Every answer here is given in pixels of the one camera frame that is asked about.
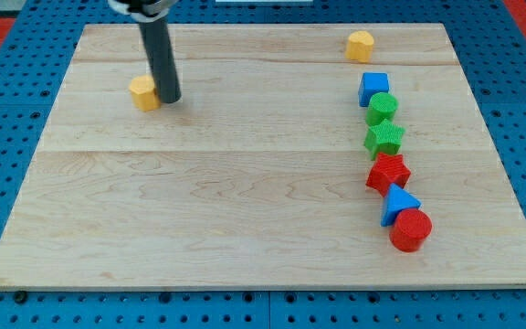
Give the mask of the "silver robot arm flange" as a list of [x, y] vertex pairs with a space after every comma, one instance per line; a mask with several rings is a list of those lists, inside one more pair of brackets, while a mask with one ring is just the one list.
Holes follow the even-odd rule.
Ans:
[[109, 7], [138, 23], [151, 23], [166, 17], [178, 0], [108, 0]]

